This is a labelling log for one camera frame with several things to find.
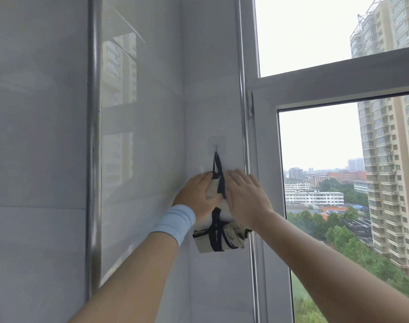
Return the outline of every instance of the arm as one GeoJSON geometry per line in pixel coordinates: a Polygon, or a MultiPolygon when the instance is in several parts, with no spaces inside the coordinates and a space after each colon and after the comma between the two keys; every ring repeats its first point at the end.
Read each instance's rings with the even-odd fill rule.
{"type": "Polygon", "coordinates": [[[222,200],[206,198],[212,174],[188,181],[154,232],[121,264],[70,323],[154,322],[178,245],[222,200]]]}
{"type": "Polygon", "coordinates": [[[224,176],[233,217],[260,234],[329,322],[409,322],[409,298],[273,212],[253,175],[224,176]]]}

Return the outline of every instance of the metal pipe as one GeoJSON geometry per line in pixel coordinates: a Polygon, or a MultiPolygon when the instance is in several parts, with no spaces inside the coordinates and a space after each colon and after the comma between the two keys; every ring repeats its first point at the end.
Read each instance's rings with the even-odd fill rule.
{"type": "MultiPolygon", "coordinates": [[[[242,135],[243,135],[243,153],[245,160],[245,173],[250,174],[250,151],[249,151],[249,131],[248,131],[248,108],[245,76],[245,55],[243,45],[242,31],[242,8],[241,0],[234,0],[236,11],[236,34],[237,34],[237,54],[239,66],[239,90],[240,90],[240,108],[242,116],[242,135]]],[[[256,260],[256,237],[255,232],[249,234],[249,255],[251,265],[252,280],[252,304],[254,323],[260,323],[260,304],[258,302],[258,275],[256,260]]]]}
{"type": "Polygon", "coordinates": [[[103,0],[88,0],[86,300],[101,278],[101,24],[103,0]]]}

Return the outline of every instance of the folded bag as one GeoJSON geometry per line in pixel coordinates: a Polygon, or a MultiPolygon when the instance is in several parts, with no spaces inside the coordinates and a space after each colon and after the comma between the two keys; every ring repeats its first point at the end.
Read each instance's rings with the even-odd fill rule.
{"type": "Polygon", "coordinates": [[[229,249],[245,248],[245,239],[249,229],[243,228],[233,220],[225,196],[225,180],[219,155],[213,157],[213,176],[206,196],[211,198],[217,193],[223,195],[223,200],[212,211],[212,222],[197,224],[195,228],[205,225],[208,228],[195,229],[192,235],[200,253],[226,251],[229,249]]]}

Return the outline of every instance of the low-rise building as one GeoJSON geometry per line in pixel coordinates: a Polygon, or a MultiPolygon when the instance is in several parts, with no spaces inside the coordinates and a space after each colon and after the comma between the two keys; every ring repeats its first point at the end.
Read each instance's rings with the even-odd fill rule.
{"type": "Polygon", "coordinates": [[[322,183],[324,180],[332,179],[332,176],[319,176],[319,177],[314,177],[314,184],[315,186],[318,186],[319,183],[322,183]]]}
{"type": "Polygon", "coordinates": [[[311,190],[311,184],[308,181],[284,184],[285,191],[287,190],[311,190]]]}
{"type": "Polygon", "coordinates": [[[365,171],[339,171],[339,172],[329,172],[327,174],[328,176],[331,176],[332,178],[336,179],[339,182],[344,182],[344,181],[365,181],[366,180],[366,172],[365,171]]]}
{"type": "Polygon", "coordinates": [[[345,203],[341,192],[318,192],[318,191],[285,191],[286,204],[303,203],[317,205],[342,205],[345,203]]]}
{"type": "Polygon", "coordinates": [[[366,181],[351,181],[354,184],[354,189],[358,192],[367,194],[367,182],[366,181]]]}

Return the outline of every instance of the sweatband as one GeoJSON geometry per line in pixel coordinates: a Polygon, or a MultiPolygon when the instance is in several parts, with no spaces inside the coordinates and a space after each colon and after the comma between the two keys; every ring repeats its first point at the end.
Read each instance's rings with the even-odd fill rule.
{"type": "Polygon", "coordinates": [[[178,248],[182,244],[188,231],[195,223],[195,213],[186,205],[175,205],[165,214],[153,232],[164,232],[178,243],[178,248]]]}

